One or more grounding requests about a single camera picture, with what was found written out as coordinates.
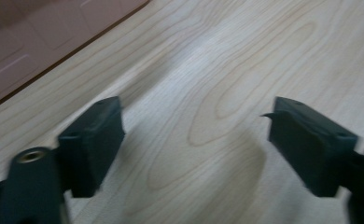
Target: light wood surface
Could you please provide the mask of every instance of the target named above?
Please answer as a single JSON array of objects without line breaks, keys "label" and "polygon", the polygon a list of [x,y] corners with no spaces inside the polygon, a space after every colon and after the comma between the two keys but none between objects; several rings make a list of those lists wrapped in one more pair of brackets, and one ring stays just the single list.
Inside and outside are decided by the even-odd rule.
[{"label": "light wood surface", "polygon": [[311,195],[259,115],[285,96],[364,137],[364,0],[152,0],[0,105],[0,180],[114,95],[127,136],[74,223],[345,223],[345,192]]}]

